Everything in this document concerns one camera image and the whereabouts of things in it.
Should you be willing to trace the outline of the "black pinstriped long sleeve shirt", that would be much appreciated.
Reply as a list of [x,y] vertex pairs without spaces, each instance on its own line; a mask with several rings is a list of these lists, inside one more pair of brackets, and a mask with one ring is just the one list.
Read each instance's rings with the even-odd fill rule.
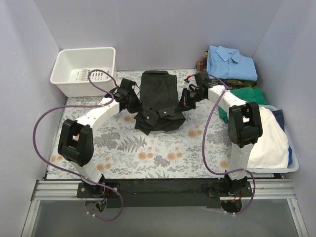
[[145,71],[141,75],[141,108],[135,116],[135,129],[148,135],[152,131],[174,131],[185,122],[179,103],[177,77],[167,71]]

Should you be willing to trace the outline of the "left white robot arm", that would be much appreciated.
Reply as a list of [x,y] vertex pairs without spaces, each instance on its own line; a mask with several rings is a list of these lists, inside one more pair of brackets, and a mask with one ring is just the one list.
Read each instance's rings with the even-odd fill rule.
[[67,119],[62,124],[58,154],[69,161],[83,177],[84,188],[93,197],[101,197],[105,192],[104,176],[92,161],[94,154],[94,133],[111,117],[122,110],[136,113],[141,103],[135,93],[137,83],[122,79],[120,86],[110,92],[114,96],[104,96],[99,107],[90,110],[76,120]]

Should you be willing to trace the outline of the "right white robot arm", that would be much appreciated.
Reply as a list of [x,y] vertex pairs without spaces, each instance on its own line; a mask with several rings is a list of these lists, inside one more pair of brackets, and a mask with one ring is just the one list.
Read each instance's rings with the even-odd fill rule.
[[222,80],[210,76],[206,71],[196,73],[194,77],[196,84],[183,89],[175,111],[195,109],[196,102],[204,99],[215,102],[215,107],[226,111],[232,150],[228,168],[222,173],[224,180],[221,190],[229,196],[235,196],[247,185],[249,156],[263,134],[259,105],[239,99]]

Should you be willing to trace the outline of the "plaid folded shirt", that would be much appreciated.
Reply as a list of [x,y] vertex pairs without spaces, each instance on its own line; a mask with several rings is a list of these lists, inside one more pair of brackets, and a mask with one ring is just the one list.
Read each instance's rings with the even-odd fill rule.
[[[202,61],[196,62],[196,72],[206,71],[207,67],[207,57],[208,51],[205,51],[203,55]],[[256,81],[248,81],[248,80],[240,80],[240,79],[221,79],[226,85],[228,85],[231,89],[239,89],[242,87],[251,87],[256,88],[257,82]]]

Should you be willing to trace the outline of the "light blue folded shirt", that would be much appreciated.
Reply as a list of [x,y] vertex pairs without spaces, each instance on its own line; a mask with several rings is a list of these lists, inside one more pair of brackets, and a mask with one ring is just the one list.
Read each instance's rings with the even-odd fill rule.
[[209,46],[206,70],[220,79],[256,82],[258,78],[252,58],[243,56],[238,49],[223,46]]

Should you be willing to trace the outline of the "floral table mat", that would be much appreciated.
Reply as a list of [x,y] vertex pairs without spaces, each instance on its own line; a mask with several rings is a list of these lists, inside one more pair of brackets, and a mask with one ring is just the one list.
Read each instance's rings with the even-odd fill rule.
[[135,115],[123,110],[94,133],[92,160],[107,179],[219,178],[231,157],[227,125],[209,100],[184,113],[178,130],[135,129]]

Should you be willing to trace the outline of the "green folded shirt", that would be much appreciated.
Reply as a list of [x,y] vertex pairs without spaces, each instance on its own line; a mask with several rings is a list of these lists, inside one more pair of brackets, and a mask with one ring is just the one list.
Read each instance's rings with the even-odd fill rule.
[[244,87],[240,89],[233,89],[231,90],[231,93],[246,102],[256,102],[259,105],[269,104],[264,98],[260,88]]

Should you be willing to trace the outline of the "white plastic bin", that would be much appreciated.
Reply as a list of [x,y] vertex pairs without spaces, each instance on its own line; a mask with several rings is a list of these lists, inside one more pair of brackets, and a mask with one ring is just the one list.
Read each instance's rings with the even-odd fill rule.
[[115,87],[108,76],[116,76],[116,50],[113,47],[64,49],[58,53],[50,82],[67,97],[102,96],[96,84],[109,91]]

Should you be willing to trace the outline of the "white garment in basket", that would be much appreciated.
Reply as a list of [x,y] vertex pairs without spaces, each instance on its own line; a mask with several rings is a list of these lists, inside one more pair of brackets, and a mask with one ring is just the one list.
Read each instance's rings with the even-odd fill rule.
[[247,167],[250,169],[283,169],[289,161],[289,144],[271,110],[259,108],[263,134],[254,144]]

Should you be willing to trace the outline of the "light grey laundry basket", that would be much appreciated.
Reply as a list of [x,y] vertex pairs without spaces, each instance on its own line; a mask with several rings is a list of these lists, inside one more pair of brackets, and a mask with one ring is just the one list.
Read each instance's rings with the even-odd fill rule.
[[[260,107],[265,107],[271,111],[278,110],[277,108],[271,106],[271,105],[260,105]],[[291,165],[288,165],[287,168],[279,168],[279,169],[250,169],[247,168],[249,171],[254,173],[288,173],[288,172],[295,172],[299,168],[299,164],[296,158],[296,155],[294,154],[294,151],[292,150],[292,159],[293,162]]]

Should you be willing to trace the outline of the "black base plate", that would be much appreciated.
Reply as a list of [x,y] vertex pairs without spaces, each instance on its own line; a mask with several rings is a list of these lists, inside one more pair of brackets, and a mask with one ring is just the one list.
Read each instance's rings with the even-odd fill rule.
[[103,200],[108,208],[185,207],[220,208],[222,200],[239,202],[250,198],[250,182],[240,191],[229,191],[222,178],[196,179],[107,179],[100,186],[80,182],[77,198]]

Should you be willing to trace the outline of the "aluminium rail frame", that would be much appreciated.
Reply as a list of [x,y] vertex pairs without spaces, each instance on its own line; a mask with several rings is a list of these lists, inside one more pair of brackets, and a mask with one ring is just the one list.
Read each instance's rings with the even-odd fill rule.
[[[81,192],[79,180],[45,180],[37,181],[31,197],[31,206],[24,225],[22,236],[29,237],[35,223],[36,211],[41,200],[88,200],[94,198],[77,197]],[[254,199],[285,199],[290,207],[295,227],[300,237],[307,237],[308,232],[304,224],[298,199],[290,179],[256,179]]]

